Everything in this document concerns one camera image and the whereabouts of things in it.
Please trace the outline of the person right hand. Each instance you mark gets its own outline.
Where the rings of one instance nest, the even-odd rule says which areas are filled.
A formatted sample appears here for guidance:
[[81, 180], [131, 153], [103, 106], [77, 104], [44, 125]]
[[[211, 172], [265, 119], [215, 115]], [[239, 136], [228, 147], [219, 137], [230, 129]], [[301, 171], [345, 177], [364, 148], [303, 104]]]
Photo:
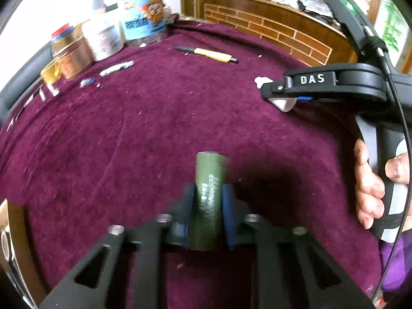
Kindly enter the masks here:
[[[365, 229], [370, 229], [375, 220], [384, 213], [383, 196], [385, 185], [381, 177], [370, 167], [366, 144], [358, 139], [354, 146], [355, 196], [357, 219]], [[406, 153], [389, 159], [385, 164], [385, 175], [395, 183], [410, 182], [409, 159]]]

